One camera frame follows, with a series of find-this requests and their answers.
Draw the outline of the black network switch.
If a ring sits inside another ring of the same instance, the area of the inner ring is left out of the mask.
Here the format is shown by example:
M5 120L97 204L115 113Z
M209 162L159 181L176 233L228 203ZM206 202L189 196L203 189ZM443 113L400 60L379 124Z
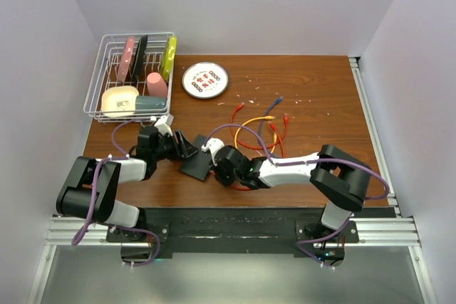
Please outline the black network switch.
M196 136L193 145L198 148L196 154L184 160L178 169L179 172L193 179L204 182L209 175L210 165L212 163L211 154L204 153L201 150L206 137L204 135Z

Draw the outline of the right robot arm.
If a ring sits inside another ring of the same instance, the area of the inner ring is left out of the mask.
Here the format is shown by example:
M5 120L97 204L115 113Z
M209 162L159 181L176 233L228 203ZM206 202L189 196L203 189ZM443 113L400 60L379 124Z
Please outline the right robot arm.
M317 225L319 237L335 241L343 223L360 212L366 200L371 168L334 145L303 157L271 158L244 156L231 145L205 145L209 168L216 180L228 187L238 182L249 190L269 189L284 184L311 184L327 199Z

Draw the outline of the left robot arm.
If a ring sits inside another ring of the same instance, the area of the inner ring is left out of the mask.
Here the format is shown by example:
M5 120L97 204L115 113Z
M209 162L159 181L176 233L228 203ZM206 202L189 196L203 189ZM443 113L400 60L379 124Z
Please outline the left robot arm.
M57 197L56 211L91 223L122 226L131 241L141 241L147 224L140 219L139 208L116 199L118 185L147 180L159 161L187 159L197 152L179 130L173 132L167 125L144 127L132 156L77 157Z

